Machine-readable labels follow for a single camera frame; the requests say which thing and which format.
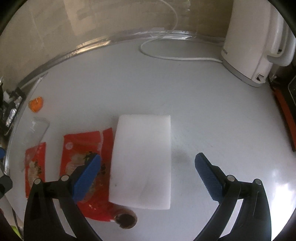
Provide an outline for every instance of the white cable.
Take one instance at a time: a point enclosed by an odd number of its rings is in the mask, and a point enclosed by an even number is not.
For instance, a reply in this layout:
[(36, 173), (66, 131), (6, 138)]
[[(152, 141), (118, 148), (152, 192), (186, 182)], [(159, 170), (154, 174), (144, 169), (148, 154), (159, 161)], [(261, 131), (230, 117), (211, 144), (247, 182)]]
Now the white cable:
[(165, 34), (161, 34), (161, 35), (159, 35), (158, 37), (156, 37), (154, 39), (150, 39), (150, 40), (147, 40), (144, 43), (142, 43), (140, 45), (140, 47), (139, 47), (139, 50), (140, 50), (141, 53), (143, 53), (143, 54), (145, 54), (147, 56), (153, 57), (153, 58), (160, 58), (160, 59), (167, 59), (167, 60), (181, 60), (181, 61), (209, 60), (209, 61), (216, 61), (216, 62), (222, 63), (222, 61), (220, 59), (210, 58), (210, 57), (193, 57), (193, 58), (167, 57), (167, 56), (161, 56), (161, 55), (152, 55), (152, 54), (149, 54), (148, 52), (146, 52), (145, 50), (143, 50), (143, 46), (145, 44), (150, 43), (150, 42), (155, 41), (155, 40), (158, 40), (158, 39), (162, 39), (163, 37), (170, 35), (173, 31), (175, 31), (175, 29), (176, 29), (176, 27), (178, 25), (179, 20), (178, 20), (178, 14), (177, 14), (176, 10), (169, 3), (167, 3), (165, 0), (159, 0), (159, 1), (164, 3), (165, 5), (167, 5), (174, 12), (175, 25), (172, 28), (172, 30), (167, 31)]

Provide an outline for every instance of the orange object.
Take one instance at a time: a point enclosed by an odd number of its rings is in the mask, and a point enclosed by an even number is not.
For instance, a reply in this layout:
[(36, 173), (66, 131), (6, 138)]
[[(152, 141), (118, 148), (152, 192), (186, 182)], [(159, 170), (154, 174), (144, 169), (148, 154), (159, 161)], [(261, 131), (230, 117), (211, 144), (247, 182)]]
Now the orange object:
[(32, 110), (34, 113), (38, 112), (41, 110), (43, 107), (43, 98), (42, 97), (37, 97), (36, 99), (33, 99), (29, 102), (29, 108)]

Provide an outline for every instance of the transparent plastic sheet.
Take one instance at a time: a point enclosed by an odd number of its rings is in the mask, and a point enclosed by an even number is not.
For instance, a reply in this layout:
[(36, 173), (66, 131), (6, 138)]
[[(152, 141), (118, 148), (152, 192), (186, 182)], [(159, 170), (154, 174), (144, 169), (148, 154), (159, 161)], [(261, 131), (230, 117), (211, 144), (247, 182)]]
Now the transparent plastic sheet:
[(32, 118), (28, 132), (21, 144), (22, 150), (26, 151), (29, 148), (31, 149), (24, 160), (20, 162), (20, 169), (22, 172), (24, 171), (25, 166), (27, 166), (34, 158), (48, 127), (49, 121), (46, 118)]

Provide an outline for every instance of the white table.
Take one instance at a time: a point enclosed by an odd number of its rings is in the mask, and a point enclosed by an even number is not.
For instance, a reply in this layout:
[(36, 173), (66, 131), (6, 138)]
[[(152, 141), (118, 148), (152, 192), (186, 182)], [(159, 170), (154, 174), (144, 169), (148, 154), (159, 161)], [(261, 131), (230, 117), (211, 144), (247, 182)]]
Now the white table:
[[(296, 207), (296, 155), (292, 152), (272, 92), (266, 84), (251, 87), (220, 63), (167, 61), (138, 51), (141, 40), (104, 47), (67, 60), (48, 71), (32, 98), (42, 96), (38, 114), (25, 109), (9, 150), (13, 189), (7, 198), (21, 219), (26, 198), (23, 155), (14, 152), (33, 116), (45, 117), (50, 127), (46, 147), (46, 181), (57, 180), (63, 136), (69, 133), (116, 130), (121, 114), (171, 115), (172, 196), (170, 210), (134, 209), (137, 225), (122, 230), (115, 223), (89, 220), (105, 241), (191, 241), (218, 206), (211, 200), (194, 167), (203, 152), (225, 174), (240, 181), (260, 178), (272, 219), (272, 237), (284, 227)], [(172, 55), (218, 55), (216, 46), (167, 41), (152, 43)], [(234, 224), (241, 201), (224, 234)], [(61, 210), (65, 229), (72, 233)]]

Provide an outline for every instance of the white sponge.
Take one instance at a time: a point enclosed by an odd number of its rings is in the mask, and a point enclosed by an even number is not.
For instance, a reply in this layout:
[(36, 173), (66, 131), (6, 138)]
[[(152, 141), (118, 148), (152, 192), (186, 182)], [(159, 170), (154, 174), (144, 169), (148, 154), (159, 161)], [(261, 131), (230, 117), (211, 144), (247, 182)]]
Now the white sponge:
[(170, 209), (170, 116), (121, 115), (111, 161), (109, 201)]

